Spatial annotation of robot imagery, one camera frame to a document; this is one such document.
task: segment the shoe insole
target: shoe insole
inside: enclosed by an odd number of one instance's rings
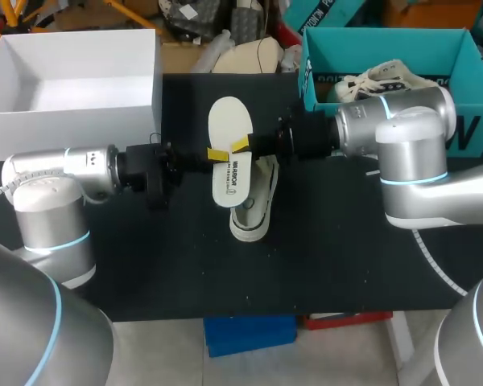
[[[226,96],[209,110],[209,141],[213,149],[229,151],[231,144],[252,133],[252,121],[240,100]],[[221,207],[236,207],[249,196],[249,151],[229,154],[229,162],[213,165],[213,199]]]

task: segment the shoe sole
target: shoe sole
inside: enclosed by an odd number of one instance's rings
[[[231,233],[233,236],[236,237],[238,240],[243,241],[245,243],[253,243],[255,241],[261,240],[266,233],[268,232],[268,228],[270,227],[270,212],[272,209],[272,200],[274,199],[275,188],[277,187],[277,180],[279,179],[279,163],[274,163],[274,176],[272,179],[272,187],[270,189],[270,194],[268,201],[266,202],[266,210],[265,215],[263,216],[263,221],[261,225],[255,229],[250,231],[246,231],[242,228],[239,228],[233,220],[233,216],[229,216],[229,228],[231,229]]]

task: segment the white box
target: white box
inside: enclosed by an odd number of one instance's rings
[[[35,150],[148,143],[161,133],[161,88],[154,30],[5,35],[0,161]]]

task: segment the teal box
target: teal box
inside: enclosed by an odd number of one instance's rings
[[[365,0],[293,0],[284,22],[301,35],[306,27],[343,27]]]
[[[458,115],[448,155],[483,153],[483,60],[466,30],[408,28],[308,28],[303,37],[299,94],[306,110],[336,113],[338,103],[317,100],[316,89],[400,59],[419,76],[448,87]]]

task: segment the white sneaker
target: white sneaker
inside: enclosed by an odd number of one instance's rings
[[[241,205],[232,207],[229,217],[231,232],[240,241],[250,243],[266,235],[278,174],[279,164],[274,155],[253,163],[249,197]]]
[[[401,60],[394,59],[359,76],[347,75],[344,80],[335,84],[335,92],[338,100],[345,103],[378,97],[389,92],[436,86],[438,84],[433,80],[415,75]]]

